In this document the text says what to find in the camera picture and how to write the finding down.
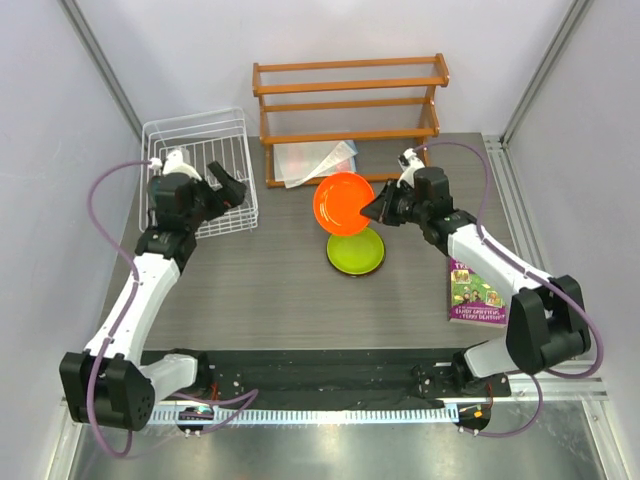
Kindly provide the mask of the orange plate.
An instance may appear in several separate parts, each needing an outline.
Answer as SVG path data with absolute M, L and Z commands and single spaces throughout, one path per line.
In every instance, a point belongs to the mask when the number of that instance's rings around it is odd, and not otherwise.
M 353 172 L 338 172 L 326 177 L 313 196 L 317 223 L 328 233 L 353 236 L 364 230 L 370 220 L 360 211 L 375 198 L 369 182 Z

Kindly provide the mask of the green plate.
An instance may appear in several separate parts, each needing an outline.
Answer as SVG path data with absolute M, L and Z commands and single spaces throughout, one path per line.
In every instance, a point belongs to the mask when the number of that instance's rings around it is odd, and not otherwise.
M 326 246 L 326 255 L 329 252 L 341 253 L 373 253 L 384 252 L 385 244 L 380 235 L 371 228 L 365 228 L 352 236 L 330 235 Z

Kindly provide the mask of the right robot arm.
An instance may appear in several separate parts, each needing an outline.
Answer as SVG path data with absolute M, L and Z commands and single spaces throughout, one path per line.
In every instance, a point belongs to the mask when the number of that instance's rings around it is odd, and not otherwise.
M 555 374 L 556 365 L 599 348 L 579 283 L 527 264 L 497 242 L 473 215 L 455 208 L 442 169 L 409 168 L 400 179 L 387 181 L 361 213 L 384 225 L 417 225 L 429 244 L 469 267 L 505 301 L 504 336 L 453 357 L 451 380 L 460 393 L 475 394 L 488 378 L 512 371 Z

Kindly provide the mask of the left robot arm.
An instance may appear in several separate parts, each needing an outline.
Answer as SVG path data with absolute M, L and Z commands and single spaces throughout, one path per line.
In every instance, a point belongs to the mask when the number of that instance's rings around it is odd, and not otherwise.
M 157 402 L 181 390 L 200 399 L 212 389 L 203 355 L 177 349 L 144 365 L 143 347 L 197 246 L 198 229 L 240 206 L 247 187 L 216 161 L 206 168 L 217 188 L 183 160 L 150 164 L 161 170 L 147 184 L 151 222 L 126 259 L 125 287 L 83 351 L 66 353 L 59 365 L 69 413 L 80 423 L 139 431 Z

